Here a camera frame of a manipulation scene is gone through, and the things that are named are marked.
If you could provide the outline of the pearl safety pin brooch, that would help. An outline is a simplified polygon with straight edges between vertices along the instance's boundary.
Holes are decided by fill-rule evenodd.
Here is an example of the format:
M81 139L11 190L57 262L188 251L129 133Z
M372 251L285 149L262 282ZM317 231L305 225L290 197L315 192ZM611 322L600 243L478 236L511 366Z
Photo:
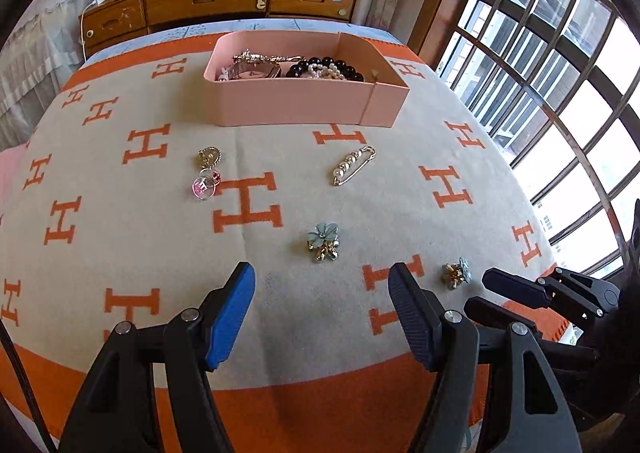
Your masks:
M333 169L332 184L334 187L344 186L375 158L376 150L371 146L364 146L348 153Z

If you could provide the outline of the gold pink charm keyring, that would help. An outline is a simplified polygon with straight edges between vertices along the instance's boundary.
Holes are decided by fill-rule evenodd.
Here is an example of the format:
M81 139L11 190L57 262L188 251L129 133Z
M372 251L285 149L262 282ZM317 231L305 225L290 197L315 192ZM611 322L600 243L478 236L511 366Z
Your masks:
M196 164L198 164L198 176L193 180L191 190L193 195L205 201L215 195L221 184L221 176L217 165L221 160L221 152L216 147L206 147L198 151Z

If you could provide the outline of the gold rhinestone hair comb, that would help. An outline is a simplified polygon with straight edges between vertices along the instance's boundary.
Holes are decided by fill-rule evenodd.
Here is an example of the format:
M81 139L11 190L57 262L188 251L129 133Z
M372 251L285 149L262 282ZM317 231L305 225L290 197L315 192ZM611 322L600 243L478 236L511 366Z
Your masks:
M236 54L235 56L232 57L232 61L234 63L244 62L248 64L298 63L302 60L303 60L302 56L270 56L269 54L258 54L257 52L251 52L250 49L245 49L239 54Z

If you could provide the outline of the pink smart watch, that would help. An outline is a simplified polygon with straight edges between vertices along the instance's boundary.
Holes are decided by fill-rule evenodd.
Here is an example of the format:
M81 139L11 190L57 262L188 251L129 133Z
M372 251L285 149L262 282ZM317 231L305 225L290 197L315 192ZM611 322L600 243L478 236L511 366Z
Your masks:
M232 63L228 68L222 68L217 77L218 82L229 80L265 80L277 78L281 74L280 65L270 62L245 62Z

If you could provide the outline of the pink jewelry tray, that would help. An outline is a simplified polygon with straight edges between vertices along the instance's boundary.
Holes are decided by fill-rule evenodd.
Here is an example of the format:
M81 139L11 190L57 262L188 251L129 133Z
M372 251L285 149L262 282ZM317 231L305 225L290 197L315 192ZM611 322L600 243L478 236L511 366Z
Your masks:
M248 49L264 56L334 57L362 74L361 82L312 77L220 80L222 69ZM390 128L409 87L367 39L347 33L238 31L221 36L205 66L213 123L224 127L339 124Z

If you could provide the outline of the orange beige H-pattern blanket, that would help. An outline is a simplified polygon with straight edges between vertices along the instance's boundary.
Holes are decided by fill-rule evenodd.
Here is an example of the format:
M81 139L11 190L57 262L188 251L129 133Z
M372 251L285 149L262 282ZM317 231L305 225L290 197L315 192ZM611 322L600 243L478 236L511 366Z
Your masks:
M213 37L88 65L52 101L1 205L1 315L55 436L108 332L198 306L241 261L256 291L210 377L240 452L401 452L433 378L410 355L387 291L405 262L446 307L460 257L533 279L553 251L511 169L458 98L405 49L392 127L214 125L203 73ZM335 166L374 147L341 187ZM221 152L216 193L191 190L196 155ZM307 233L340 228L334 261Z

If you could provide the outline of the barred window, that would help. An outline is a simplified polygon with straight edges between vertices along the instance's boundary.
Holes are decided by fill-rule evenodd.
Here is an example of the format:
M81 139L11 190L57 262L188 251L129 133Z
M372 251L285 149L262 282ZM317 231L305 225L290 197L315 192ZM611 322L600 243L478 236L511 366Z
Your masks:
M639 42L613 0L462 0L436 71L495 143L555 261L623 267L639 195Z

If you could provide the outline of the pink quilt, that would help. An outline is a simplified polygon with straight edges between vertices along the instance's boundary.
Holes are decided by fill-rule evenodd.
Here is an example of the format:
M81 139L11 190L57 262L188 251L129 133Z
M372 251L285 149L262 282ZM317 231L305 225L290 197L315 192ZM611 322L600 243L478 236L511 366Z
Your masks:
M2 150L0 152L0 202L6 204L6 200L11 192L13 180L17 173L23 155L27 150L27 144Z

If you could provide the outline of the lace covered piano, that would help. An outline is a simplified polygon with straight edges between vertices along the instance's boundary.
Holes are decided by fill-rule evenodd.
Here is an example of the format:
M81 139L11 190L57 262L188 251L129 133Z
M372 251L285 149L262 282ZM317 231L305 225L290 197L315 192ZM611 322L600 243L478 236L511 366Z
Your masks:
M80 68L79 16L93 0L33 0L1 49L1 147L27 142Z

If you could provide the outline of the light blue bed sheet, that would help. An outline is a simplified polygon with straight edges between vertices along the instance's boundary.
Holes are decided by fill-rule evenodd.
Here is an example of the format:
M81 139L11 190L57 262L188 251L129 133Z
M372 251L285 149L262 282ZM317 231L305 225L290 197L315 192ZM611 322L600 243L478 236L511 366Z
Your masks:
M206 22L189 26L179 26L178 28L168 28L165 31L158 31L152 34L143 34L142 36L126 39L122 42L111 44L103 49L96 49L91 55L87 56L84 68L93 65L108 58L120 56L143 47L157 45L160 43L175 42L179 39L191 37L227 34L236 31L314 31L322 33L336 34L344 32L372 39L375 42L398 45L406 48L399 39L389 32L379 30L378 28L370 28L370 26L330 21L330 20L312 20L312 19L293 19L293 18L267 18L257 20L228 20L217 22Z

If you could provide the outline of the wooden desk with drawers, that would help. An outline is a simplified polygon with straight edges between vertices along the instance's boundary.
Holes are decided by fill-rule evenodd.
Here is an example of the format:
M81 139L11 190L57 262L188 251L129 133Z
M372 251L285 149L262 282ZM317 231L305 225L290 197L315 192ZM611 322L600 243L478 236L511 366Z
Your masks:
M356 0L106 0L79 17L86 55L120 42L207 21L313 18L349 22Z

